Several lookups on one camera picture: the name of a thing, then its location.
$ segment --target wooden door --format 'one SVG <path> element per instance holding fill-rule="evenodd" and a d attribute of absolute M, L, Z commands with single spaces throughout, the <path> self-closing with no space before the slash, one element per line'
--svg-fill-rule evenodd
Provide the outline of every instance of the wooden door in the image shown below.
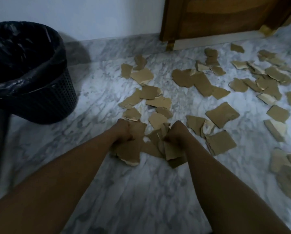
<path fill-rule="evenodd" d="M 166 0 L 161 41 L 276 29 L 291 14 L 291 0 Z"/>

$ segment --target person's left arm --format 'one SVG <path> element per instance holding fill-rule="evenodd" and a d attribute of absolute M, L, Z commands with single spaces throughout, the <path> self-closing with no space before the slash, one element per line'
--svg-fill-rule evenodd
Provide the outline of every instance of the person's left arm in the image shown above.
<path fill-rule="evenodd" d="M 60 233 L 111 145 L 131 138 L 129 123 L 119 119 L 26 178 L 0 200 L 0 233 Z"/>

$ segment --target hand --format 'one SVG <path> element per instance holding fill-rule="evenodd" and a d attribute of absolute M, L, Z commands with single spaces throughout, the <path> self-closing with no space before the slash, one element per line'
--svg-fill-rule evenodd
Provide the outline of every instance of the hand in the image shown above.
<path fill-rule="evenodd" d="M 187 127 L 181 121 L 176 121 L 164 137 L 164 140 L 182 146 L 186 138 L 190 136 L 192 135 Z"/>
<path fill-rule="evenodd" d="M 124 119 L 118 119 L 114 126 L 110 128 L 112 133 L 116 135 L 116 142 L 123 143 L 133 139 L 129 130 L 130 124 Z"/>

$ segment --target person's right arm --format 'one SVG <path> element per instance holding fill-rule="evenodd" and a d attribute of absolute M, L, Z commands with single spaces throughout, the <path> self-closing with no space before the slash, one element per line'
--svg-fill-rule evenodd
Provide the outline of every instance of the person's right arm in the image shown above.
<path fill-rule="evenodd" d="M 271 208 L 177 121 L 165 137 L 186 152 L 196 196 L 215 234 L 291 234 Z"/>

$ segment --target trash can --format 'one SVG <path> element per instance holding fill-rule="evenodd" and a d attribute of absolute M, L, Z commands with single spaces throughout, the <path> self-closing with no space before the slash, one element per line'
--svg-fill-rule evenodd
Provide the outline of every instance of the trash can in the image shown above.
<path fill-rule="evenodd" d="M 33 22 L 1 22 L 0 108 L 52 124 L 71 114 L 76 104 L 58 32 Z"/>

